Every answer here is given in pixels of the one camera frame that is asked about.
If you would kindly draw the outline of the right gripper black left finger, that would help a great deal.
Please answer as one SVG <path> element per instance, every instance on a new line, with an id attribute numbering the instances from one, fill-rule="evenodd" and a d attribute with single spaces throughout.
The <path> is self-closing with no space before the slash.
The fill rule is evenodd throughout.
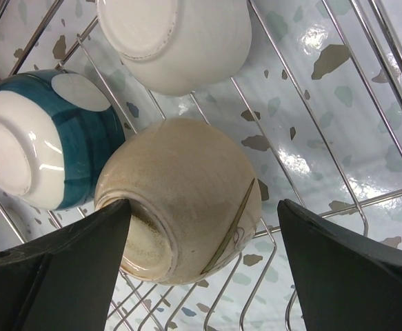
<path id="1" fill-rule="evenodd" d="M 103 330 L 130 216 L 119 199 L 0 251 L 0 330 Z"/>

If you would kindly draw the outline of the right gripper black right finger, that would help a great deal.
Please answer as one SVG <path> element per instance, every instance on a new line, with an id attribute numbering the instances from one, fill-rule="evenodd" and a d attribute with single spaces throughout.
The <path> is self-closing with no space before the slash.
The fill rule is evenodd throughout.
<path id="1" fill-rule="evenodd" d="M 402 250 L 278 203 L 307 330 L 402 330 Z"/>

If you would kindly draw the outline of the teal white dotted bowl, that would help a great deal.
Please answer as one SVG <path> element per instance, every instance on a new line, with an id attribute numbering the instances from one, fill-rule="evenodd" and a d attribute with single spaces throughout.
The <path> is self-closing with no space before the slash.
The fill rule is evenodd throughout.
<path id="1" fill-rule="evenodd" d="M 0 81 L 0 189 L 33 207 L 91 201 L 124 142 L 116 110 L 85 76 L 35 70 Z"/>

